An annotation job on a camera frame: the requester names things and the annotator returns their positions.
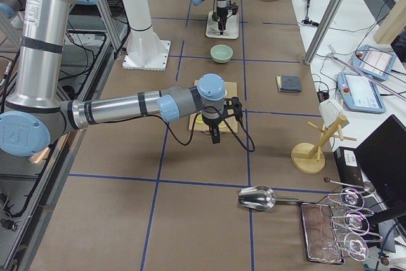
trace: black monitor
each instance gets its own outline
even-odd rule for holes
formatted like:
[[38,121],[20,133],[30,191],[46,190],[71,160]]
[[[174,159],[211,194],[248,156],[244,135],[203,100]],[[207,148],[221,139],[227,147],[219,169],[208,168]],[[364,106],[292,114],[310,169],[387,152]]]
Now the black monitor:
[[[406,127],[395,115],[389,116],[355,149],[355,156],[387,207],[396,216],[406,215]],[[387,211],[375,219],[380,222],[385,215],[390,219],[390,214]],[[402,235],[406,236],[406,216],[397,220]]]

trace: brown table surface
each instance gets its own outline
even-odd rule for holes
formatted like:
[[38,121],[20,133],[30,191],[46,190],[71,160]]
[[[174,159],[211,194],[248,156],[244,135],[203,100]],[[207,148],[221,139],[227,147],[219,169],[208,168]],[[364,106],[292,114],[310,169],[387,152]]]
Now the brown table surface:
[[[277,205],[267,212],[237,203],[242,187],[267,185],[277,195],[317,201],[338,190],[331,148],[317,175],[296,169],[290,151],[316,143],[321,125],[310,68],[291,0],[232,0],[240,6],[235,41],[205,37],[213,0],[148,0],[154,31],[171,40],[164,72],[114,65],[103,98],[171,86],[189,87],[213,72],[237,82],[244,121],[256,151],[247,154],[232,135],[211,144],[197,133],[188,147],[177,144],[156,118],[92,126],[53,213],[32,271],[48,270],[362,270],[306,261],[299,208]],[[215,44],[233,48],[217,64]],[[279,93],[275,76],[299,75],[300,94]],[[171,123],[188,138],[188,118]],[[244,134],[239,132],[245,142]]]

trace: bowl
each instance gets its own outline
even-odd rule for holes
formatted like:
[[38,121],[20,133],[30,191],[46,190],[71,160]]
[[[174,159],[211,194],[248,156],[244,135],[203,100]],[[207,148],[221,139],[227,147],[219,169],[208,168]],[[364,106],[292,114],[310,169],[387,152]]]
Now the bowl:
[[216,63],[226,63],[233,56],[233,50],[225,44],[217,44],[210,49],[210,55]]

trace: sticker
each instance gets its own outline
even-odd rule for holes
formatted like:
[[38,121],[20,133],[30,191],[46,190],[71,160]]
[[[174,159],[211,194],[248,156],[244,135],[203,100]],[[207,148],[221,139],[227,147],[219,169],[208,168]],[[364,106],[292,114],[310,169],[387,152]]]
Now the sticker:
[[357,166],[357,160],[355,159],[355,154],[352,150],[344,150],[344,158],[347,166]]
[[43,0],[27,0],[27,4],[25,5],[24,23],[38,27],[42,6]]

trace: metal tray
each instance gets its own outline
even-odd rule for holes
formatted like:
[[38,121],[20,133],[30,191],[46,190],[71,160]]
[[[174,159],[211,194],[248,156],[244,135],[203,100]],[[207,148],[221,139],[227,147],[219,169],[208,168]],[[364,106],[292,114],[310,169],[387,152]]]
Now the metal tray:
[[326,220],[323,218],[320,209],[325,209],[325,215],[332,216],[330,206],[328,204],[317,204],[310,202],[300,202],[300,214],[301,222],[304,236],[304,244],[306,246],[306,257],[308,261],[317,262],[317,263],[326,263],[329,265],[342,265],[345,263],[343,258],[343,253],[341,252],[340,257],[334,262],[326,262],[321,258],[311,257],[309,253],[309,245],[311,242],[322,238],[322,229],[323,237],[337,240],[336,236],[332,229],[326,230]]

